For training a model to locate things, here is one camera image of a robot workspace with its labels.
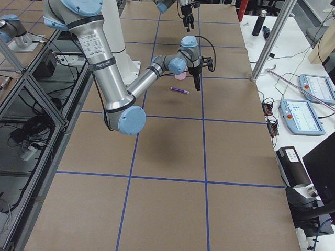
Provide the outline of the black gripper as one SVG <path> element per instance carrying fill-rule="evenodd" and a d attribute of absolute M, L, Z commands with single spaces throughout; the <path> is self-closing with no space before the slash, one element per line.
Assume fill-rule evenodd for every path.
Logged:
<path fill-rule="evenodd" d="M 202 66 L 196 66 L 196 67 L 189 67 L 188 68 L 188 72 L 191 74 L 191 76 L 193 76 L 193 80 L 194 80 L 194 85 L 195 85 L 195 89 L 197 91 L 201 90 L 200 87 L 200 75 L 202 73 Z"/>
<path fill-rule="evenodd" d="M 191 27 L 191 29 L 194 29 L 194 16 L 192 13 L 192 8 L 192 4 L 182 5 L 180 7 L 183 18 L 183 25 L 186 28 L 187 32 L 190 32 L 189 26 Z"/>

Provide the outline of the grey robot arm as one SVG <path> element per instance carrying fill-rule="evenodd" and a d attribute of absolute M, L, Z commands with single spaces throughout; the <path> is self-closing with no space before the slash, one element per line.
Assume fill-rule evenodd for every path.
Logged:
<path fill-rule="evenodd" d="M 192 10 L 200 6 L 199 1 L 155 0 L 153 2 L 156 4 L 160 13 L 165 13 L 174 3 L 177 3 L 178 16 L 182 19 L 186 31 L 190 32 L 191 29 L 194 29 L 194 16 Z"/>
<path fill-rule="evenodd" d="M 75 34 L 106 99 L 104 120 L 110 130 L 125 135 L 139 133 L 146 122 L 145 111 L 135 104 L 165 71 L 179 75 L 185 69 L 199 90 L 204 58 L 195 36 L 185 36 L 176 54 L 157 56 L 129 86 L 122 80 L 119 63 L 109 46 L 110 33 L 122 38 L 115 1 L 43 1 L 44 23 L 53 29 Z"/>

